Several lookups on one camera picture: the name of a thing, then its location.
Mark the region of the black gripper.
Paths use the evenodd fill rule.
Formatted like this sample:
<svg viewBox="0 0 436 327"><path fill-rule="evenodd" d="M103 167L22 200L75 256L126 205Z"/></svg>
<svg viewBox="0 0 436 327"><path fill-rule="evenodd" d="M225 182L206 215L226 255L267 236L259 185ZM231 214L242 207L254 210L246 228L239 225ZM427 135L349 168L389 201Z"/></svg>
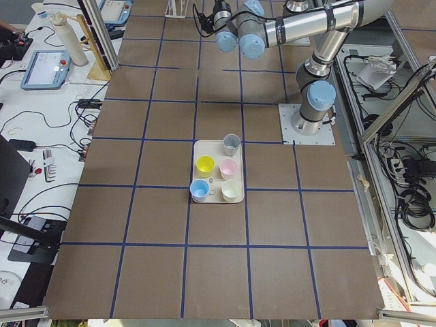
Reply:
<svg viewBox="0 0 436 327"><path fill-rule="evenodd" d="M216 14L221 11L230 12L230 5L225 0L215 0L213 13Z"/></svg>

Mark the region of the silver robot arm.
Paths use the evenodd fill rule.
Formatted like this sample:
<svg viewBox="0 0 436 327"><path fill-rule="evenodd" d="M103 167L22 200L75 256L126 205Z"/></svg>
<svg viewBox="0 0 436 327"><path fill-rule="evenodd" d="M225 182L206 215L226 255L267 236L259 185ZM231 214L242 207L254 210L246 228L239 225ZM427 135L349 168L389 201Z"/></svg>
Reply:
<svg viewBox="0 0 436 327"><path fill-rule="evenodd" d="M202 30L216 35L218 48L230 52L238 47L248 59L258 59L267 48L320 35L312 55L298 68L296 80L302 104L291 118L299 134L319 132L326 112L333 106L336 91L327 82L331 65L348 34L378 19L392 1L337 1L312 10L292 11L284 5L283 15L267 18L259 1L245 1L236 12L226 1L216 1L213 12L204 18Z"/></svg>
<svg viewBox="0 0 436 327"><path fill-rule="evenodd" d="M299 14L309 9L307 0L287 0L283 5L283 15Z"/></svg>

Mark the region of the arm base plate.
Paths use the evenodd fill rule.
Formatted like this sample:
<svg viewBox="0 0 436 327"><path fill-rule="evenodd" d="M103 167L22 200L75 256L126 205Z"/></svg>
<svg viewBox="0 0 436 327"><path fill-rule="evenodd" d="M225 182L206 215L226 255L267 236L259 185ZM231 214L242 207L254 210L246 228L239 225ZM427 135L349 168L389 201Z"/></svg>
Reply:
<svg viewBox="0 0 436 327"><path fill-rule="evenodd" d="M306 122L300 115L300 104L279 104L279 118L284 144L335 145L331 124Z"/></svg>

